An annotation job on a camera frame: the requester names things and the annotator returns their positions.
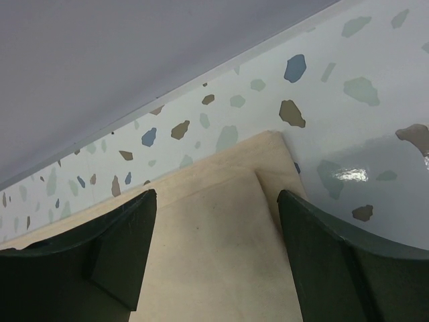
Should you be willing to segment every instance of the beige cloth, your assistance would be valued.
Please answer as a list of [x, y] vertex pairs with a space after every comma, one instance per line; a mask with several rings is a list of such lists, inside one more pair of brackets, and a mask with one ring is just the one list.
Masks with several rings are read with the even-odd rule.
[[0, 248], [24, 248], [72, 229], [150, 188], [158, 212], [130, 322], [302, 320], [276, 200], [282, 189], [306, 195], [279, 132], [263, 132]]

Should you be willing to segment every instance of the terrazzo surface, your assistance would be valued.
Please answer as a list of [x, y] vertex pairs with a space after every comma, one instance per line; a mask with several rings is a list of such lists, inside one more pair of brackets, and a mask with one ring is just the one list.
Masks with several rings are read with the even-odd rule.
[[364, 1], [0, 192], [0, 240], [269, 130], [310, 200], [429, 250], [429, 2]]

